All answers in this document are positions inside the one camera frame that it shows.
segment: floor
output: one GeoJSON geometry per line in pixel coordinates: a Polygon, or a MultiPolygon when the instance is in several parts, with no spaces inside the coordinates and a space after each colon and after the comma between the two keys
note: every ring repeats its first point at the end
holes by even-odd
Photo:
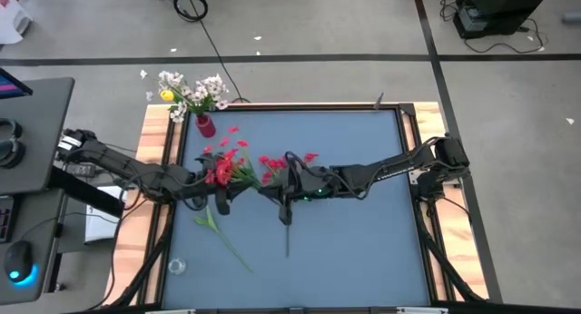
{"type": "MultiPolygon", "coordinates": [[[[549,38],[543,52],[518,61],[440,62],[434,51],[474,53],[453,24],[439,18],[439,0],[422,0],[423,26],[415,1],[208,0],[204,23],[242,95],[253,102],[374,101],[380,93],[384,101],[441,102],[448,128],[460,131],[471,160],[503,300],[581,307],[581,57],[575,55],[581,54],[581,25],[560,22],[562,12],[581,5],[545,0],[533,13],[549,38]],[[427,32],[436,50],[427,48],[427,32]],[[280,56],[294,54],[309,56],[280,56]],[[551,61],[551,54],[572,55],[551,61]]],[[[191,80],[226,76],[200,25],[180,20],[170,1],[29,0],[25,7],[36,22],[22,43],[0,51],[0,65],[22,80],[72,76],[66,126],[94,130],[103,141],[136,147],[145,91],[152,87],[141,80],[142,69],[178,71],[191,80]]],[[[507,42],[526,50],[536,46],[530,35],[472,45],[507,42]]],[[[108,250],[104,244],[71,255],[63,272],[70,290],[9,312],[91,306],[103,295],[108,250]]]]}

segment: black cable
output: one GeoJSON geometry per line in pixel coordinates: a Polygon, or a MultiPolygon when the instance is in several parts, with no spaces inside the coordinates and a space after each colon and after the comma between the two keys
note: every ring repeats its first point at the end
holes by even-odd
{"type": "Polygon", "coordinates": [[[137,151],[136,151],[136,150],[132,150],[132,149],[128,149],[128,148],[124,148],[124,147],[121,147],[121,146],[117,146],[117,145],[115,145],[115,144],[110,144],[110,143],[107,143],[107,142],[104,142],[103,144],[104,144],[104,145],[107,145],[107,146],[109,146],[109,147],[114,147],[114,148],[116,148],[116,149],[123,150],[123,151],[137,153],[137,151]]]}
{"type": "Polygon", "coordinates": [[[535,19],[528,18],[527,20],[533,22],[533,25],[535,26],[535,37],[537,38],[537,40],[539,42],[539,46],[537,48],[535,48],[535,49],[526,50],[526,51],[520,51],[520,50],[517,50],[514,46],[509,45],[509,44],[506,44],[506,43],[495,43],[495,44],[492,44],[486,50],[477,50],[473,46],[471,46],[470,44],[468,44],[468,40],[466,40],[466,39],[464,40],[464,45],[467,46],[470,50],[472,50],[472,51],[474,51],[474,52],[476,52],[478,54],[484,54],[484,53],[492,50],[493,48],[495,48],[497,46],[505,46],[505,47],[508,47],[509,49],[513,50],[517,54],[530,54],[530,53],[536,52],[536,51],[542,49],[543,47],[545,47],[545,42],[543,42],[543,39],[540,36],[541,34],[544,34],[544,33],[540,33],[538,31],[538,25],[537,25],[537,22],[535,21],[535,19]]]}
{"type": "Polygon", "coordinates": [[[466,213],[466,215],[468,216],[468,221],[470,222],[470,225],[472,224],[472,217],[470,216],[470,212],[462,205],[456,203],[455,201],[452,201],[451,199],[447,198],[447,197],[442,197],[442,200],[444,201],[448,201],[451,204],[457,206],[458,208],[460,208],[462,211],[464,211],[466,213]]]}
{"type": "Polygon", "coordinates": [[[203,24],[202,19],[208,14],[208,3],[206,2],[206,0],[198,0],[198,1],[202,2],[202,5],[203,5],[202,15],[200,15],[198,13],[198,9],[196,9],[196,5],[193,3],[193,0],[190,0],[190,4],[193,7],[193,11],[196,13],[196,16],[192,16],[192,15],[188,14],[188,12],[185,11],[185,9],[181,9],[178,6],[178,0],[173,0],[173,8],[178,13],[178,15],[180,16],[181,19],[183,19],[187,22],[190,22],[190,23],[200,22],[200,25],[202,25],[202,29],[206,33],[206,36],[208,37],[208,41],[210,41],[210,44],[212,45],[214,52],[216,53],[216,56],[218,57],[218,60],[220,61],[220,64],[222,65],[222,69],[224,69],[224,72],[226,73],[226,75],[228,76],[230,81],[232,82],[232,85],[234,86],[234,89],[236,90],[236,93],[238,94],[238,98],[236,98],[232,102],[233,103],[236,103],[236,102],[250,103],[250,101],[248,99],[242,97],[240,90],[238,89],[238,85],[232,79],[232,76],[228,72],[228,69],[226,69],[226,65],[224,64],[224,61],[222,60],[222,56],[220,55],[220,52],[218,52],[218,47],[216,47],[216,44],[212,40],[210,33],[208,33],[208,29],[206,29],[206,25],[203,24]]]}
{"type": "Polygon", "coordinates": [[[111,286],[109,286],[109,290],[107,291],[107,293],[105,294],[105,297],[99,301],[98,303],[96,303],[95,305],[93,305],[92,307],[90,307],[89,309],[85,309],[85,310],[93,310],[96,309],[97,307],[103,305],[103,303],[105,303],[107,301],[107,299],[109,298],[109,296],[111,296],[111,293],[113,292],[113,287],[115,285],[115,267],[114,267],[114,255],[115,255],[115,249],[117,246],[117,239],[119,238],[119,231],[121,230],[121,225],[123,223],[123,220],[125,220],[125,218],[127,218],[128,216],[130,216],[133,212],[135,212],[137,209],[139,209],[142,205],[145,204],[147,200],[143,200],[141,203],[139,203],[139,205],[135,206],[134,209],[130,210],[127,214],[125,214],[117,223],[117,227],[115,228],[115,234],[113,237],[113,249],[111,250],[111,286]]]}
{"type": "Polygon", "coordinates": [[[458,12],[458,9],[454,5],[448,4],[447,1],[448,0],[441,0],[439,2],[439,4],[442,5],[442,8],[439,10],[439,16],[445,22],[448,22],[448,21],[452,20],[454,18],[454,15],[456,15],[456,13],[458,12]],[[448,9],[448,8],[454,10],[454,12],[452,14],[447,14],[446,15],[446,9],[448,9]]]}
{"type": "Polygon", "coordinates": [[[21,236],[21,237],[20,237],[18,240],[24,240],[24,239],[25,239],[25,237],[26,237],[26,235],[27,235],[28,233],[30,233],[30,231],[33,231],[34,229],[36,229],[36,228],[38,228],[38,227],[42,226],[43,224],[45,224],[45,223],[47,223],[47,222],[54,221],[54,220],[59,220],[59,219],[62,219],[62,218],[64,218],[64,217],[67,217],[67,216],[69,216],[69,215],[83,215],[83,216],[91,216],[91,217],[97,217],[97,218],[101,218],[101,219],[103,219],[103,220],[105,220],[105,221],[107,221],[107,222],[113,223],[113,224],[116,224],[116,223],[117,223],[117,222],[115,222],[115,221],[107,220],[106,218],[104,218],[104,217],[102,217],[101,215],[98,215],[98,214],[88,214],[88,213],[81,213],[81,212],[71,212],[71,213],[66,213],[66,214],[63,214],[63,215],[57,215],[57,216],[55,216],[55,217],[53,217],[53,218],[46,219],[46,220],[42,220],[42,221],[40,221],[40,222],[36,223],[36,224],[35,224],[35,226],[33,226],[32,228],[30,228],[29,230],[27,230],[25,233],[23,233],[23,235],[22,235],[22,236],[21,236]]]}

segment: desk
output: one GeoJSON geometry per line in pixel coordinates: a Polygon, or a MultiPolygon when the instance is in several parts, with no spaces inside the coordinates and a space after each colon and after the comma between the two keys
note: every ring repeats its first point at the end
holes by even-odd
{"type": "MultiPolygon", "coordinates": [[[[28,194],[23,198],[16,219],[12,241],[20,240],[22,235],[37,223],[60,215],[64,203],[64,191],[51,190],[28,194]]],[[[25,240],[32,244],[34,259],[33,272],[29,280],[18,285],[9,281],[4,274],[0,277],[0,305],[33,301],[44,291],[44,277],[52,270],[50,258],[54,255],[54,234],[57,224],[42,224],[30,231],[25,240]]],[[[9,243],[0,244],[0,254],[4,257],[9,243]]]]}
{"type": "MultiPolygon", "coordinates": [[[[0,102],[0,118],[13,119],[21,125],[23,131],[19,141],[25,145],[25,155],[17,166],[0,169],[0,195],[22,199],[12,239],[0,244],[0,261],[11,242],[18,240],[19,233],[62,214],[65,195],[116,216],[123,208],[113,196],[53,166],[74,80],[59,78],[24,83],[34,91],[33,95],[0,102]]],[[[5,128],[0,130],[0,139],[7,138],[5,128]]],[[[37,277],[33,283],[15,288],[5,274],[0,273],[0,304],[34,301],[43,290],[51,290],[54,281],[47,279],[52,278],[48,273],[52,273],[53,267],[58,269],[60,262],[54,240],[56,227],[57,220],[47,221],[26,236],[33,245],[37,277]]]]}
{"type": "MultiPolygon", "coordinates": [[[[415,103],[414,105],[416,108],[416,118],[421,139],[426,140],[433,135],[442,135],[444,132],[444,126],[441,115],[439,114],[438,104],[415,103]]],[[[140,140],[140,147],[137,154],[138,159],[142,161],[160,161],[162,159],[162,146],[167,142],[167,144],[171,144],[173,147],[169,151],[166,150],[165,155],[167,157],[169,154],[170,160],[175,160],[177,154],[176,146],[179,145],[179,139],[176,137],[180,135],[181,127],[175,126],[174,129],[170,131],[167,131],[166,127],[167,107],[150,106],[147,110],[144,121],[142,139],[140,140]]],[[[450,199],[461,204],[463,203],[461,189],[449,185],[445,187],[445,192],[450,199]]],[[[479,265],[478,254],[472,238],[472,232],[465,216],[466,214],[463,213],[462,210],[455,208],[453,205],[447,204],[445,201],[439,201],[437,206],[440,227],[442,229],[443,241],[446,246],[448,258],[471,288],[480,296],[486,297],[487,289],[479,265]]],[[[148,231],[151,228],[151,222],[155,222],[150,220],[153,214],[155,214],[155,217],[160,217],[162,220],[155,227],[159,234],[165,219],[164,207],[158,207],[157,210],[156,206],[153,205],[144,207],[139,218],[136,218],[133,223],[127,221],[123,225],[117,246],[117,250],[120,251],[117,251],[115,254],[115,268],[117,268],[115,273],[117,276],[117,282],[110,300],[115,299],[119,295],[119,292],[123,290],[124,286],[126,286],[129,280],[133,277],[133,274],[139,269],[148,243],[143,235],[145,234],[145,231],[148,231]],[[143,234],[135,233],[136,231],[143,231],[143,234]]],[[[433,259],[431,264],[438,290],[437,297],[438,299],[445,299],[446,296],[443,291],[444,283],[441,278],[438,264],[433,259]]],[[[156,299],[161,299],[161,289],[156,289],[158,286],[158,276],[159,271],[154,270],[150,276],[149,285],[140,300],[144,302],[152,302],[156,299]]]]}

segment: computer monitor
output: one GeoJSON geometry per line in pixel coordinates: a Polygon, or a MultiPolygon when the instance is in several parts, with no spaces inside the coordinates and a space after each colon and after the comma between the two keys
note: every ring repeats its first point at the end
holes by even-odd
{"type": "Polygon", "coordinates": [[[0,68],[0,100],[32,94],[33,90],[0,68]]]}

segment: white paper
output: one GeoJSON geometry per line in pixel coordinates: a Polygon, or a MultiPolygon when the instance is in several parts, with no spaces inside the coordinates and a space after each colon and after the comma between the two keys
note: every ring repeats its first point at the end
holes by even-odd
{"type": "MultiPolygon", "coordinates": [[[[121,188],[118,186],[103,186],[98,187],[98,189],[108,193],[114,198],[119,197],[119,193],[121,192],[121,188]]],[[[119,218],[115,218],[111,214],[99,211],[93,206],[87,205],[86,210],[87,214],[99,215],[109,221],[119,222],[119,218]]],[[[86,225],[84,229],[84,242],[86,243],[95,240],[104,240],[113,238],[115,235],[115,228],[117,227],[117,224],[110,223],[109,221],[105,221],[95,216],[87,216],[85,221],[86,225]]]]}

